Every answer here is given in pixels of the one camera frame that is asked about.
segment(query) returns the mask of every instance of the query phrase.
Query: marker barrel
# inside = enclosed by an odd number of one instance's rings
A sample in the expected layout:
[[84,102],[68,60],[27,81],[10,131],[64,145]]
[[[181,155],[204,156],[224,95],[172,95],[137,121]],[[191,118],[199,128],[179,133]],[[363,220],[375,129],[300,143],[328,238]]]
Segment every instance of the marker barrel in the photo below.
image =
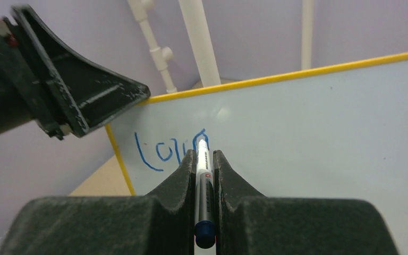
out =
[[197,186],[196,203],[198,213],[194,234],[196,244],[207,249],[215,244],[215,221],[214,221],[214,186],[212,173],[202,173]]
[[207,249],[215,244],[214,182],[209,150],[204,140],[198,143],[196,169],[195,226],[196,245]]

